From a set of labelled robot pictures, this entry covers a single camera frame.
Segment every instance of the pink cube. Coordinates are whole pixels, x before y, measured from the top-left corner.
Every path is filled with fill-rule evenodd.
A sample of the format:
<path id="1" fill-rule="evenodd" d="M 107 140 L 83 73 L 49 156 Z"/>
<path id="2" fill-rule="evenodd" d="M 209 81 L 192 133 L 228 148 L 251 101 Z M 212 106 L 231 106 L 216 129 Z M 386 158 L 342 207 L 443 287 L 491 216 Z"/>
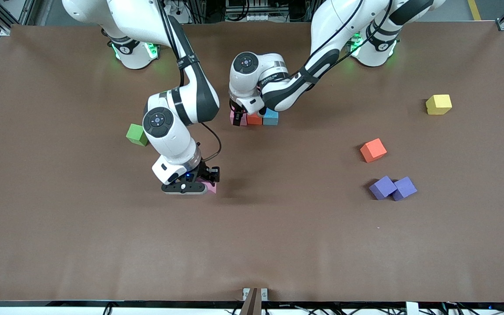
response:
<path id="1" fill-rule="evenodd" d="M 217 185 L 213 186 L 210 182 L 204 181 L 201 178 L 198 178 L 196 182 L 204 184 L 207 187 L 207 193 L 217 193 Z"/>
<path id="2" fill-rule="evenodd" d="M 232 110 L 230 118 L 231 118 L 231 124 L 233 124 L 232 120 L 235 118 L 235 112 L 233 112 Z M 242 114 L 242 118 L 240 119 L 240 126 L 247 126 L 248 124 L 246 123 L 246 121 L 247 121 L 246 114 Z"/>

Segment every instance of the foam block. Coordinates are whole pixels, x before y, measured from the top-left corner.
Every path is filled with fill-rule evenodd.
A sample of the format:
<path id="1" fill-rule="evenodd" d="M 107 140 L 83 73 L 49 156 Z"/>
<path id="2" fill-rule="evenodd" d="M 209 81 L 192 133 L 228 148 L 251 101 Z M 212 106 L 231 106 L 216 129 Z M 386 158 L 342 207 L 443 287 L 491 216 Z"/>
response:
<path id="1" fill-rule="evenodd" d="M 217 184 L 215 184 L 215 186 L 213 186 L 210 182 L 204 181 L 200 178 L 198 178 L 196 180 L 196 182 L 200 182 L 200 183 L 204 184 L 205 186 L 207 186 L 206 194 L 212 194 L 212 193 L 216 194 L 217 193 Z"/>
<path id="2" fill-rule="evenodd" d="M 372 184 L 372 186 L 370 186 L 368 189 L 372 191 L 372 194 L 376 197 L 376 199 L 383 200 L 398 188 L 396 188 L 396 185 L 392 182 L 390 177 L 384 176 L 376 183 Z"/>
<path id="3" fill-rule="evenodd" d="M 138 124 L 131 124 L 129 126 L 126 138 L 136 145 L 147 145 L 147 136 L 145 136 L 144 128 Z"/>
<path id="4" fill-rule="evenodd" d="M 266 126 L 277 126 L 279 119 L 280 119 L 280 114 L 278 112 L 275 112 L 274 110 L 266 108 L 266 115 L 264 115 L 263 124 L 265 124 Z"/>
<path id="5" fill-rule="evenodd" d="M 234 118 L 235 118 L 235 112 L 231 111 L 231 115 L 230 115 L 231 124 L 232 124 L 232 120 Z M 247 115 L 246 114 L 242 114 L 242 118 L 240 119 L 240 126 L 246 126 L 246 125 L 248 125 L 247 121 L 248 121 Z"/>
<path id="6" fill-rule="evenodd" d="M 246 123 L 247 124 L 262 124 L 262 118 L 258 116 L 258 114 L 248 114 L 246 116 Z"/>
<path id="7" fill-rule="evenodd" d="M 364 160 L 367 163 L 380 159 L 386 154 L 386 149 L 380 141 L 380 138 L 376 138 L 373 141 L 369 141 L 360 148 L 360 153 L 363 155 Z"/>
<path id="8" fill-rule="evenodd" d="M 433 95 L 425 102 L 425 105 L 427 113 L 430 115 L 444 115 L 452 108 L 450 95 L 448 94 Z"/>
<path id="9" fill-rule="evenodd" d="M 416 187 L 413 185 L 412 180 L 409 177 L 404 177 L 399 181 L 395 181 L 396 191 L 392 194 L 394 200 L 400 201 L 409 195 L 413 195 L 417 192 Z"/>

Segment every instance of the table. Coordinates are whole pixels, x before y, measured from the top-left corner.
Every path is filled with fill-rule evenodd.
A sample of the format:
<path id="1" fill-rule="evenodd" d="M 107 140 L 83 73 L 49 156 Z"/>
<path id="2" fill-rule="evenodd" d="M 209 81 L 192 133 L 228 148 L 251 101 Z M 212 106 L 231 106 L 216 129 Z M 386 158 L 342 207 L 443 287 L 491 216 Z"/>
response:
<path id="1" fill-rule="evenodd" d="M 16 26 L 0 40 L 0 300 L 504 301 L 504 32 L 414 23 L 379 68 L 346 60 L 280 125 L 228 122 L 242 51 L 306 60 L 309 24 L 185 26 L 222 107 L 215 196 L 168 196 L 158 154 L 125 134 L 176 86 L 169 49 L 128 70 L 98 28 Z M 424 102 L 450 94 L 429 116 Z M 217 150 L 190 127 L 204 156 Z M 388 154 L 365 163 L 360 145 Z M 419 192 L 376 201 L 409 176 Z"/>

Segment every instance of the orange cube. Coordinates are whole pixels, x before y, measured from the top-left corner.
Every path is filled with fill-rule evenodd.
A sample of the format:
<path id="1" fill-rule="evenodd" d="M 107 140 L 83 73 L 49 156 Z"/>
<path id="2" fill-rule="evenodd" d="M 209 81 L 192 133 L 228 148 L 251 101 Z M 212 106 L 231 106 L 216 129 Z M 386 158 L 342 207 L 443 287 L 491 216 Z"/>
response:
<path id="1" fill-rule="evenodd" d="M 262 124 L 262 118 L 258 117 L 258 114 L 254 113 L 252 115 L 248 114 L 248 124 Z"/>
<path id="2" fill-rule="evenodd" d="M 364 160 L 367 163 L 376 161 L 386 154 L 386 149 L 382 145 L 380 138 L 376 138 L 373 141 L 369 141 L 360 148 L 360 153 L 363 155 Z"/>

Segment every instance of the green led light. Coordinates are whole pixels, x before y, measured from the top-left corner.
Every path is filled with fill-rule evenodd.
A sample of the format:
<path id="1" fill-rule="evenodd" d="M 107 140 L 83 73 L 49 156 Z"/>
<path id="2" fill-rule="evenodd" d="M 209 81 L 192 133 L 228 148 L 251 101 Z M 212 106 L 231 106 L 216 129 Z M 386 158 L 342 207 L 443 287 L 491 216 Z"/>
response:
<path id="1" fill-rule="evenodd" d="M 363 43 L 363 38 L 361 37 L 361 35 L 359 33 L 356 33 L 352 39 L 355 40 L 355 42 L 351 45 L 351 50 L 355 50 L 353 52 L 353 56 L 357 56 L 359 54 L 359 50 L 357 49 L 358 46 L 360 46 L 362 43 Z"/>
<path id="2" fill-rule="evenodd" d="M 118 50 L 116 50 L 116 47 L 112 45 L 112 49 L 114 50 L 114 53 L 116 54 L 116 59 L 120 60 L 120 56 L 118 55 Z"/>
<path id="3" fill-rule="evenodd" d="M 396 46 L 397 42 L 397 40 L 394 40 L 394 44 L 392 44 L 392 47 L 390 47 L 390 53 L 388 54 L 388 56 L 392 56 L 392 54 L 394 53 L 394 46 Z"/>
<path id="4" fill-rule="evenodd" d="M 149 53 L 151 59 L 155 59 L 158 56 L 156 44 L 147 43 L 145 45 L 145 48 L 147 49 L 147 52 Z"/>

